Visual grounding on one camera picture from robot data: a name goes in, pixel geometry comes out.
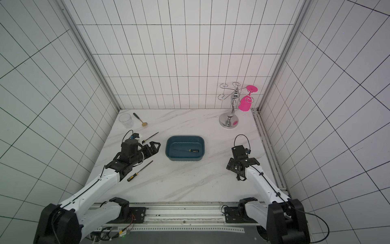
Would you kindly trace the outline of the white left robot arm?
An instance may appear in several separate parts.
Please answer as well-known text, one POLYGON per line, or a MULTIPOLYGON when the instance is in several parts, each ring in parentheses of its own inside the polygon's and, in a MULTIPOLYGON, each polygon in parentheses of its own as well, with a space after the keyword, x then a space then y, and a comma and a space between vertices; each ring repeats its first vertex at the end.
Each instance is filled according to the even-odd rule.
POLYGON ((153 141, 143 145, 137 139, 122 142, 121 151, 94 180, 60 204, 49 204, 42 210, 33 242, 78 244, 106 223, 129 221, 132 218, 131 208, 125 199, 114 197, 97 209, 91 209, 91 206, 127 178, 135 165, 157 154, 160 146, 153 141))

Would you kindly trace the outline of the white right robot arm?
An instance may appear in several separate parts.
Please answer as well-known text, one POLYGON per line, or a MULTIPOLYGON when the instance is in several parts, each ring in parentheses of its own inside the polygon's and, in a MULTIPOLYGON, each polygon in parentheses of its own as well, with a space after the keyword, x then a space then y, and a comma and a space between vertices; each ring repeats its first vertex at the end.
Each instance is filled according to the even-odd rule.
POLYGON ((231 158, 227 170, 239 180, 249 181, 258 191, 261 201, 244 198, 237 207, 224 207, 228 223, 257 223, 259 235, 271 244, 308 244, 310 234, 303 204, 279 190, 265 175, 255 158, 231 158))

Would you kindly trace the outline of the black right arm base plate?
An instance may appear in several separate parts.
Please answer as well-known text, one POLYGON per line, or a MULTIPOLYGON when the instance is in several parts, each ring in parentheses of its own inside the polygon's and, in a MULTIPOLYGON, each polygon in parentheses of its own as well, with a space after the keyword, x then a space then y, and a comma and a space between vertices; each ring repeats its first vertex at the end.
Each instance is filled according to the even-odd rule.
POLYGON ((221 208, 223 215, 225 216, 225 222, 229 224, 246 223, 244 217, 244 208, 241 206, 231 207, 224 205, 221 208))

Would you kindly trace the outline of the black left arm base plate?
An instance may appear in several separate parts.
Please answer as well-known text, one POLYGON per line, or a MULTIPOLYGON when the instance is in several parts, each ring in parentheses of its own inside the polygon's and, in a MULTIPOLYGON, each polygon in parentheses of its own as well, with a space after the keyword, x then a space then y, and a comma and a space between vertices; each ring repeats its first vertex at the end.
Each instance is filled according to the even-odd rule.
POLYGON ((119 216, 109 224, 142 224, 144 223, 146 207, 126 207, 121 209, 119 216))

